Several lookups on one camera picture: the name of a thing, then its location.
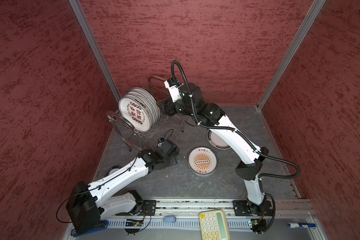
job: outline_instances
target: calculator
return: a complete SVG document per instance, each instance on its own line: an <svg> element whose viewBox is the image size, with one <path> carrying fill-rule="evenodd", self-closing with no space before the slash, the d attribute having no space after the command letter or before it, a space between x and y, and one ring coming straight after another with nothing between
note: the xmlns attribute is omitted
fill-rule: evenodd
<svg viewBox="0 0 360 240"><path fill-rule="evenodd" d="M221 209L199 213L202 240L230 240L228 222Z"/></svg>

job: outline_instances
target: black cable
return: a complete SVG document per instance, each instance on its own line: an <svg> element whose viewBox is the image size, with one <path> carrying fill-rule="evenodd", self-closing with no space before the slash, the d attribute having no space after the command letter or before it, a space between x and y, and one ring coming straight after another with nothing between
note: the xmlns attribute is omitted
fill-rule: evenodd
<svg viewBox="0 0 360 240"><path fill-rule="evenodd" d="M299 166L297 166L296 164L294 164L292 162L289 162L287 160L284 160L284 159L281 159L281 158L278 158L278 157L268 156L268 155L260 152L257 148L255 148L255 146L251 143L251 141L242 132L240 132L239 130L237 130L237 129L233 128L233 127L220 127L220 126L206 126L206 125L204 125L197 117L197 110L196 110L196 107L195 107L195 103L193 102L193 95L192 95L191 90L189 88L187 77L184 74L184 70L181 67L180 63L178 61L176 61L176 60L174 60L172 62L172 64L171 64L172 79L176 79L175 71L174 71L174 66L175 65L180 70L180 73L181 73L181 75L183 77L183 80L184 80L184 84L187 87L187 91L188 91L188 94L190 95L190 100L191 100L192 118L195 120L195 122L198 125L200 125L200 126L202 126L204 128L207 128L207 129L221 129L221 130L230 130L232 132L236 132L240 137L242 137L248 143L248 145L252 148L252 150L254 152L256 152L257 154L259 154L260 156L263 156L265 158L272 159L272 160L275 160L275 161L279 161L279 162L289 164L289 165L293 166L296 169L296 173L292 174L292 175L276 175L276 174L262 173L262 174L259 174L258 178L260 178L260 177L276 177L276 178L290 179L290 178L298 177L300 175L301 170L300 170Z"/></svg>
<svg viewBox="0 0 360 240"><path fill-rule="evenodd" d="M185 121L185 123L188 124L189 126L192 126L192 127L196 127L196 126L197 126L197 124L196 124L196 125L192 125L192 124L190 124L189 122L187 122L186 120L184 120L184 121Z"/></svg>
<svg viewBox="0 0 360 240"><path fill-rule="evenodd" d="M172 131L172 132L171 132L171 134L169 135L169 137L167 137L167 139L172 136L174 130L173 130L173 129L169 129L169 130L164 134L164 139L165 139L165 136L167 135L167 133L168 133L169 131Z"/></svg>
<svg viewBox="0 0 360 240"><path fill-rule="evenodd" d="M145 212L145 213L146 213L146 214L149 214L149 223L148 223L143 229L140 229L140 230L137 231L136 233L141 232L141 231L144 230L146 227L148 227L149 224L151 224L152 215L151 215L149 212Z"/></svg>
<svg viewBox="0 0 360 240"><path fill-rule="evenodd" d="M80 192L80 193L78 193L78 194L74 194L74 195L68 197L67 199L65 199L65 200L60 204L59 208L58 208L57 211L56 211L56 219L57 219L59 222L61 222L61 223L72 223L72 222L61 221L61 220L59 219L58 213L59 213L59 210L60 210L61 206L62 206L68 199L70 199L70 198L72 198L72 197L74 197L74 196L80 195L80 194L85 194L85 193L90 192L90 191L95 190L95 189L101 189L101 187L102 187L103 185L105 185L107 182L115 179L116 177L120 176L121 174L125 173L126 171L130 171L131 168L134 166L134 164L135 164L135 162L136 162L136 159L137 159L137 157L139 156L140 153L141 153L141 151L139 151L139 152L137 153L137 156L135 157L135 160L134 160L133 164L132 164L129 168L127 168L124 172L118 174L117 176L111 178L110 180L102 183L101 185L99 185L99 186L97 186L97 187L95 187L95 188L93 188L93 189L91 189L91 190L87 190L87 191L85 191L85 192Z"/></svg>
<svg viewBox="0 0 360 240"><path fill-rule="evenodd" d="M267 225L267 227L264 229L264 231L261 232L256 232L256 233L264 233L266 232L272 225L274 219L275 219L275 214L276 214L276 204L275 204L275 200L273 199L273 196L269 193L264 193L264 195L271 197L272 200L272 206L273 206L273 213L272 213L272 218L271 221L269 222L269 224Z"/></svg>

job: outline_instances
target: metal wire rack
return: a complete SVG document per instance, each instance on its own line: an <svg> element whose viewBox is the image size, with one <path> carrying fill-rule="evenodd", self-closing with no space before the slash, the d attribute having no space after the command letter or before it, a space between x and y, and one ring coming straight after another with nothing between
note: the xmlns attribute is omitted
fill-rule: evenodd
<svg viewBox="0 0 360 240"><path fill-rule="evenodd" d="M160 117L156 123L149 129L148 132L139 132L135 129L133 124L125 119L119 112L107 111L106 116L109 122L113 125L117 134L121 140L125 143L129 151L132 151L132 147L141 151L145 148L155 149L157 146L157 139L163 137L168 131L173 130L170 133L168 139L174 140L180 132L184 132L183 120L180 116L174 115L168 117L162 112L162 105L165 100L159 99L159 96L170 96L168 92L163 91L153 86L152 81L157 80L160 83L166 80L158 76L150 76L148 78L148 84L144 86L144 89L148 91L156 100L156 104L160 109Z"/></svg>

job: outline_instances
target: white plate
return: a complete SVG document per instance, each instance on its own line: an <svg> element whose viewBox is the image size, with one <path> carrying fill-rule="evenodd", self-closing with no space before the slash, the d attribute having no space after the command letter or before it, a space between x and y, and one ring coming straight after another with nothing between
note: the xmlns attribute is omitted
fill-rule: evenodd
<svg viewBox="0 0 360 240"><path fill-rule="evenodd" d="M152 95L150 93L148 93L145 89L142 88L133 88L131 89L131 91L136 91L139 92L141 94L143 94L144 96L146 96L148 98L148 100L152 103L152 105L155 108L156 111L156 115L157 115L157 119L158 120L160 118L160 109L158 108L157 104L156 104L156 100L154 99L154 97L152 97Z"/></svg>
<svg viewBox="0 0 360 240"><path fill-rule="evenodd" d="M211 149L197 147L188 156L189 168L197 175L210 175L217 166L217 159Z"/></svg>
<svg viewBox="0 0 360 240"><path fill-rule="evenodd" d="M155 107L154 105L151 103L151 101L144 95L144 94L141 94L137 91L129 91L127 94L132 94L132 95L135 95L135 96L138 96L139 98L141 98L142 100L144 100L144 102L146 103L147 107L149 108L150 112L152 113L153 115L153 124L155 124L156 120L157 120L157 114L156 114L156 111L155 111Z"/></svg>
<svg viewBox="0 0 360 240"><path fill-rule="evenodd" d="M149 117L143 107L129 97L122 97L119 101L121 115L130 121L136 130L147 132L151 128Z"/></svg>
<svg viewBox="0 0 360 240"><path fill-rule="evenodd" d="M231 147L216 133L212 132L210 129L208 129L208 132L206 134L206 137L208 138L208 142L218 148L218 149L230 149Z"/></svg>
<svg viewBox="0 0 360 240"><path fill-rule="evenodd" d="M125 94L125 97L132 98L133 100L138 102L140 104L140 106L142 106L144 108L145 112L148 115L149 122L151 123L151 127L152 127L155 122L154 122L154 117L153 117L152 111L148 106L147 100L144 100L143 98L137 96L134 93L130 93L130 92Z"/></svg>

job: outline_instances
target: blue eraser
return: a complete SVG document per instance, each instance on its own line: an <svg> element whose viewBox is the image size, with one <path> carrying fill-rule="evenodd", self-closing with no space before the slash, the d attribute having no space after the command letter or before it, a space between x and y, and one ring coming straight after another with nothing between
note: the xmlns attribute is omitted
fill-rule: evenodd
<svg viewBox="0 0 360 240"><path fill-rule="evenodd" d="M176 222L176 217L175 216L166 216L164 217L164 222Z"/></svg>

